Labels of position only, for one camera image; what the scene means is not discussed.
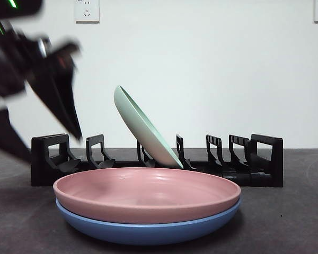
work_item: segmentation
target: dish rack divider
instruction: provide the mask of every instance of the dish rack divider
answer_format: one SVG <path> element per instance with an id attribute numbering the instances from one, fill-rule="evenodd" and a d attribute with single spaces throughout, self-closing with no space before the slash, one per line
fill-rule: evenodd
<path id="1" fill-rule="evenodd" d="M 282 187 L 283 186 L 283 140 L 265 135 L 251 135 L 251 139 L 229 135 L 230 161 L 223 159 L 221 138 L 206 135 L 207 161 L 191 161 L 184 155 L 184 141 L 176 135 L 178 158 L 184 170 L 198 171 L 224 177 L 240 186 L 252 187 Z M 271 159 L 257 155 L 257 144 L 272 146 Z M 49 147 L 59 145 L 59 155 L 50 156 Z M 95 161 L 92 156 L 92 146 L 100 144 L 102 161 Z M 233 149 L 233 144 L 244 147 L 245 161 L 241 160 Z M 216 155 L 212 153 L 211 145 L 216 146 Z M 54 134 L 32 138 L 31 185 L 52 186 L 53 183 L 66 175 L 102 168 L 120 167 L 163 167 L 155 161 L 137 141 L 136 161 L 116 161 L 111 158 L 104 147 L 104 135 L 96 135 L 86 139 L 87 161 L 75 158 L 69 148 L 67 134 Z"/>

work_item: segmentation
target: stacked bowls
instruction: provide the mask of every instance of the stacked bowls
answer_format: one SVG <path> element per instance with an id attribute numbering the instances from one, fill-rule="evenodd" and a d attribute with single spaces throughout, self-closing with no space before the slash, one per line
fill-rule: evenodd
<path id="1" fill-rule="evenodd" d="M 226 224 L 240 204 L 227 179 L 179 169 L 110 168 L 54 185 L 56 204 L 77 230 L 104 241 L 159 245 L 192 240 Z"/>

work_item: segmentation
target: black plastic rack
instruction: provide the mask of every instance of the black plastic rack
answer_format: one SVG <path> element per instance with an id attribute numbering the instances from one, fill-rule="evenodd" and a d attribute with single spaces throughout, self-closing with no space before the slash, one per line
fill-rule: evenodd
<path id="1" fill-rule="evenodd" d="M 282 187 L 283 186 L 283 141 L 265 135 L 251 135 L 251 139 L 229 135 L 230 161 L 223 159 L 221 138 L 206 135 L 207 161 L 191 161 L 185 158 L 183 138 L 176 135 L 178 158 L 183 170 L 193 170 L 229 179 L 240 186 Z M 272 146 L 271 159 L 257 154 L 257 143 Z M 50 156 L 49 147 L 59 145 L 59 155 Z M 100 144 L 103 161 L 95 161 L 92 146 Z M 245 160 L 236 155 L 233 144 L 243 146 Z M 212 153 L 211 145 L 216 147 Z M 32 138 L 31 185 L 51 186 L 60 177 L 68 174 L 102 168 L 120 167 L 163 167 L 155 161 L 137 142 L 137 161 L 117 161 L 111 158 L 104 147 L 104 135 L 96 135 L 86 139 L 87 161 L 75 158 L 69 148 L 67 134 L 55 134 Z"/>

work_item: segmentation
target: bowl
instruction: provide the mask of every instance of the bowl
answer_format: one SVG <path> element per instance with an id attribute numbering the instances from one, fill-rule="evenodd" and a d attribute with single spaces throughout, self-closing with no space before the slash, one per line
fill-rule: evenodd
<path id="1" fill-rule="evenodd" d="M 56 204 L 65 220 L 91 237 L 120 244 L 163 245 L 189 241 L 210 234 L 225 225 L 239 208 L 240 200 L 229 209 L 206 218 L 163 224 L 122 224 L 89 219 Z"/>
<path id="2" fill-rule="evenodd" d="M 121 86 L 114 90 L 114 103 L 126 126 L 153 159 L 164 167 L 183 168 L 169 144 Z"/>
<path id="3" fill-rule="evenodd" d="M 241 189 L 214 175 L 167 168 L 109 168 L 62 177 L 63 207 L 95 220 L 156 224 L 208 217 L 232 207 Z"/>

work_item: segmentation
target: dark gray table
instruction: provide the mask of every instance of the dark gray table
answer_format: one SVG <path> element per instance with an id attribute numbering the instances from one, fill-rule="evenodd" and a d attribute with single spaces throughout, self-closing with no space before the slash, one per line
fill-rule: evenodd
<path id="1" fill-rule="evenodd" d="M 84 158 L 84 150 L 73 152 Z M 133 149 L 109 153 L 135 160 Z M 206 160 L 203 149 L 186 155 Z M 285 150 L 284 188 L 242 187 L 241 207 L 227 225 L 185 243 L 134 247 L 95 240 L 69 226 L 54 199 L 51 187 L 30 187 L 29 165 L 0 152 L 0 254 L 318 253 L 318 149 Z"/>

